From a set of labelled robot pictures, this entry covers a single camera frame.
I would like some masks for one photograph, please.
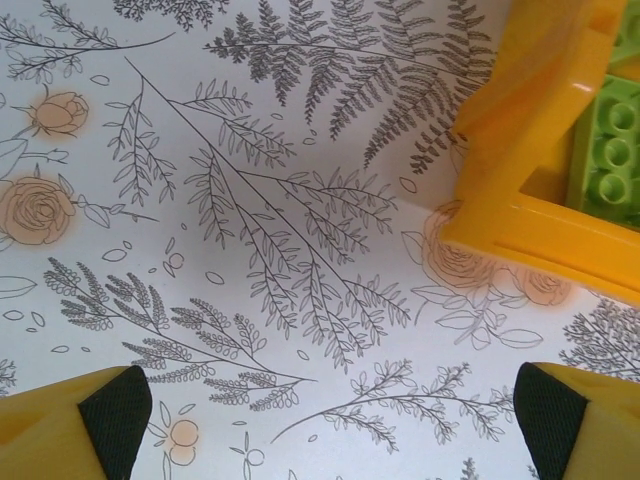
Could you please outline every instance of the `white paper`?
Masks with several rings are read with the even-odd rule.
[[[534,478],[519,366],[640,354],[435,238],[509,3],[5,0],[0,395],[141,364],[140,479]]]

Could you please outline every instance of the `branch drawing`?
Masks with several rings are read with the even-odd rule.
[[[593,312],[577,314],[563,330],[565,338],[575,345],[569,351],[560,351],[565,364],[640,382],[638,310],[603,298]]]
[[[108,107],[124,110],[121,122],[107,122],[105,127],[116,128],[118,133],[113,137],[108,147],[113,147],[113,160],[124,163],[113,179],[113,183],[124,183],[118,198],[123,198],[131,192],[131,204],[138,203],[144,207],[144,199],[149,196],[147,188],[154,186],[154,182],[162,186],[158,202],[166,198],[174,200],[176,185],[171,180],[175,165],[169,160],[160,158],[154,149],[160,143],[160,137],[151,130],[153,124],[149,117],[142,112],[142,98],[144,82],[140,86],[140,93],[129,104],[108,102]]]
[[[66,4],[54,5],[51,0],[42,0],[44,11],[41,17],[53,23],[53,29],[73,37],[73,44],[56,42],[54,39],[38,33],[34,25],[19,22],[10,15],[0,15],[0,42],[4,41],[7,56],[15,63],[9,65],[9,78],[14,80],[32,80],[36,83],[51,84],[53,74],[59,64],[64,66],[63,75],[69,78],[73,73],[82,73],[82,59],[87,52],[106,52],[141,48],[162,42],[173,34],[157,40],[132,45],[120,45],[111,37],[107,28],[85,27],[70,16]],[[37,54],[23,53],[37,51]]]
[[[147,370],[151,383],[182,383],[203,380],[216,390],[209,399],[224,405],[245,405],[255,411],[289,408],[299,402],[295,388],[311,381],[273,371],[256,357],[267,340],[255,325],[240,314],[229,320],[204,300],[192,298],[190,307],[174,307],[169,318],[158,290],[145,285],[136,275],[126,279],[113,275],[102,284],[84,264],[78,271],[54,258],[52,270],[44,274],[46,285],[64,297],[61,313],[69,323],[100,332],[113,329],[116,322],[128,322],[145,332],[142,344],[123,342],[139,355],[132,362]],[[173,335],[175,326],[193,331],[193,338]],[[235,377],[219,378],[222,366]]]
[[[9,389],[16,386],[16,365],[6,358],[0,360],[0,398],[9,395]]]
[[[430,387],[417,383],[413,378],[413,366],[409,360],[375,364],[376,376],[369,380],[366,372],[351,380],[355,397],[349,402],[309,415],[282,430],[271,443],[289,430],[315,418],[322,417],[332,423],[335,430],[355,427],[368,432],[373,442],[383,444],[389,453],[399,451],[395,437],[395,426],[389,426],[379,414],[370,415],[372,409],[389,409],[398,415],[406,413],[418,419],[429,420],[434,426],[438,444],[443,445],[453,439],[459,423],[447,418],[448,405],[458,405],[461,418],[470,417],[480,438],[498,441],[504,434],[497,425],[500,415],[507,422],[513,421],[512,394],[505,387],[502,391],[491,389],[486,401],[480,395],[464,398],[458,395],[458,387],[463,387],[465,375],[471,373],[469,365],[438,367],[438,376]]]
[[[223,248],[230,239],[238,239],[250,249],[251,296],[262,296],[267,326],[275,324],[289,339],[292,330],[304,325],[303,336],[324,345],[325,356],[346,372],[354,355],[380,344],[387,334],[385,321],[409,324],[409,309],[397,283],[383,285],[379,275],[371,280],[348,278],[339,271],[369,252],[367,231],[392,232],[389,213],[397,206],[385,194],[388,185],[376,188],[375,175],[345,175],[340,169],[329,178],[316,171],[283,177],[243,170],[231,160],[237,145],[225,151],[219,141],[212,142],[189,120],[189,105],[170,100],[133,68],[203,141],[202,155],[192,157],[200,173],[185,181],[196,187],[189,203],[198,204],[205,239]],[[196,98],[215,96],[215,86],[210,85],[204,97],[203,91],[199,86]],[[251,152],[245,155],[251,159]],[[238,183],[250,192],[242,201],[235,194]],[[286,209],[266,198],[265,183],[280,191],[288,202]],[[294,212],[305,216],[304,229],[292,219]]]
[[[408,163],[414,174],[423,174],[455,142],[449,130],[457,109],[489,79],[495,54],[488,47],[491,37],[479,29],[485,17],[475,4],[449,0],[443,33],[431,30],[434,19],[416,14],[422,4],[379,0],[372,11],[363,0],[334,0],[327,13],[315,9],[313,0],[290,0],[289,17],[281,21],[269,1],[260,0],[256,20],[238,14],[236,28],[225,28],[204,48],[234,63],[246,61],[255,82],[273,79],[282,106],[310,70],[305,119],[311,124],[318,106],[335,92],[333,140],[360,113],[391,100],[372,132],[364,165],[420,128]],[[384,51],[372,48],[380,43]]]

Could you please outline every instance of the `line art plant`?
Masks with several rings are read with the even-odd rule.
[[[469,417],[473,428],[480,438],[499,441],[504,430],[498,425],[499,419],[511,423],[514,418],[513,394],[507,387],[502,390],[491,389],[487,400],[481,400],[476,394],[463,397],[459,391],[464,387],[464,378],[471,374],[467,363],[454,367],[438,367],[438,375],[430,386],[415,380],[410,360],[376,363],[375,376],[362,372],[351,380],[355,397],[341,405],[330,407],[311,414],[283,429],[275,438],[297,426],[323,418],[331,423],[336,431],[349,427],[367,432],[372,441],[382,444],[391,454],[399,451],[395,436],[396,427],[378,413],[380,410],[394,411],[398,415],[406,414],[420,421],[428,420],[433,425],[433,433],[440,445],[453,440],[459,422],[452,421],[448,408],[458,407],[460,418]]]
[[[239,13],[205,46],[222,59],[245,63],[252,80],[273,81],[286,106],[307,83],[304,117],[313,122],[333,102],[329,125],[336,140],[361,114],[391,101],[371,133],[364,166],[397,138],[419,130],[409,165],[423,174],[451,144],[460,104],[488,81],[493,67],[484,15],[469,0],[449,0],[446,29],[423,15],[423,0],[332,0],[330,12],[314,0],[289,0],[281,19],[268,0]]]
[[[171,37],[122,45],[111,36],[107,28],[89,27],[71,17],[66,4],[55,5],[51,0],[42,0],[42,18],[48,18],[63,40],[56,40],[40,33],[35,25],[29,25],[9,14],[0,15],[0,46],[13,61],[9,65],[9,78],[34,80],[51,84],[59,66],[64,78],[83,72],[82,56],[89,52],[113,52],[154,45]]]
[[[313,381],[263,365],[257,354],[267,340],[240,314],[229,319],[198,298],[190,299],[189,307],[168,311],[158,290],[133,273],[110,275],[102,283],[80,262],[72,269],[55,258],[49,261],[52,269],[44,274],[45,283],[65,297],[61,313],[69,323],[94,332],[128,323],[145,332],[142,342],[122,345],[140,357],[132,363],[147,370],[150,383],[203,381],[215,390],[212,402],[263,411],[297,405],[295,388]],[[183,336],[174,335],[176,328],[192,331],[193,338],[177,339]]]
[[[370,235],[392,233],[397,206],[386,193],[389,185],[380,185],[376,175],[341,169],[331,175],[315,170],[277,174],[296,155],[294,146],[274,122],[251,115],[247,94],[214,79],[199,83],[191,99],[171,99],[131,65],[140,75],[140,94],[132,103],[112,103],[125,116],[107,126],[123,128],[129,133],[122,137],[131,138],[124,140],[124,150],[118,137],[111,141],[115,158],[139,165],[125,166],[116,178],[129,182],[125,193],[153,181],[148,171],[140,171],[153,160],[140,157],[146,154],[146,145],[157,144],[160,134],[142,138],[147,133],[141,134],[139,126],[143,122],[149,126],[152,119],[137,122],[138,128],[135,120],[146,118],[141,113],[144,96],[153,94],[201,139],[199,154],[191,156],[197,173],[186,178],[182,188],[192,189],[188,203],[198,210],[205,241],[223,249],[230,242],[242,242],[250,252],[251,297],[262,299],[266,326],[273,325],[287,340],[301,328],[302,335],[322,346],[325,356],[346,373],[353,357],[380,345],[387,323],[403,328],[411,323],[398,283],[385,284],[375,274],[368,279],[350,277],[342,271],[370,252]],[[214,138],[203,134],[192,121],[194,115],[206,116],[208,131],[217,125],[218,134]],[[142,145],[137,156],[131,153],[136,138]],[[157,181],[163,182],[161,175]],[[267,198],[266,185],[270,191],[275,187],[285,206]],[[240,195],[240,188],[249,194]],[[135,195],[132,202],[146,196]],[[300,213],[303,223],[294,219]]]

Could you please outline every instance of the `orange rose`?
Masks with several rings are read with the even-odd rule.
[[[0,232],[24,245],[55,242],[73,215],[61,187],[41,178],[22,178],[0,198]]]
[[[426,221],[422,247],[423,268],[458,289],[476,289],[488,285],[496,271],[496,262],[440,242],[440,230],[460,208],[460,202],[440,206]]]
[[[514,282],[518,290],[538,305],[560,305],[571,292],[571,283],[526,268],[515,272]]]
[[[82,96],[73,92],[59,93],[47,96],[38,108],[31,107],[27,113],[38,130],[71,134],[87,121],[89,105]]]

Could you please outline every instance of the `green lego brick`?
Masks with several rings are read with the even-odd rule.
[[[640,83],[607,75],[575,128],[566,205],[640,227]]]
[[[629,0],[620,23],[610,65],[622,63],[637,55],[640,55],[640,0]]]

